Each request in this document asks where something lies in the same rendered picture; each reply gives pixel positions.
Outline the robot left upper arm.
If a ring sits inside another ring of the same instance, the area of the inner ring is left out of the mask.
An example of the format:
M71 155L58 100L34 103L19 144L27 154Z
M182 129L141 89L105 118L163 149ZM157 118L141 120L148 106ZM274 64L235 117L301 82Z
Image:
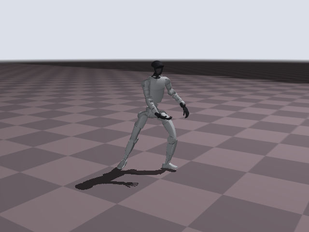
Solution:
M168 94L169 94L170 96L172 96L172 95L175 93L175 91L171 88L170 79L167 78L167 77L164 77L164 78L165 78L165 80L166 80L165 86L166 86L166 88L167 88L167 90L168 90Z

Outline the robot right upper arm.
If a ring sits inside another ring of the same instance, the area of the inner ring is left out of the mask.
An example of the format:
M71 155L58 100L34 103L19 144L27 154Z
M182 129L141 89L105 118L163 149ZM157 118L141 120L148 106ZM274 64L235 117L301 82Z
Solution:
M148 98L149 102L152 102L153 98L150 97L149 85L150 85L150 79L146 79L141 82L145 98Z

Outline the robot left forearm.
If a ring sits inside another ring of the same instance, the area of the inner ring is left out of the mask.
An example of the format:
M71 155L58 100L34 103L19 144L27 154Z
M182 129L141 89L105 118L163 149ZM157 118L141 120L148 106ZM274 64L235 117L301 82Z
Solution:
M174 93L173 98L177 101L177 103L183 103L183 105L185 105L185 102L178 96L176 92Z

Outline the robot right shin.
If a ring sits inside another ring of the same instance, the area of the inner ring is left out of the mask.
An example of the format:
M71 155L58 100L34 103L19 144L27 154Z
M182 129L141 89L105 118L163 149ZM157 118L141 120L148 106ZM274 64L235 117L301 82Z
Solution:
M128 158L128 156L129 156L129 154L130 154L130 152L132 151L132 149L134 148L134 143L133 143L133 140L132 139L129 139L129 142L128 142L128 144L127 144L127 146L126 146L126 149L125 149L125 155L124 155L124 157L123 157L123 160L122 161L126 161L126 159ZM124 161L124 162L125 162Z

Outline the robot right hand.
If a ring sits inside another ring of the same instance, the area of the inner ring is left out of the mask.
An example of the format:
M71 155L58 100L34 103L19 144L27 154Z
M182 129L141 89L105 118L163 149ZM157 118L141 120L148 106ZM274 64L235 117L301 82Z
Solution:
M167 118L167 116L162 116L160 113L157 113L157 112L155 112L154 115L157 116L158 118L161 118L161 119L166 119L166 120L172 119L171 116L169 118Z

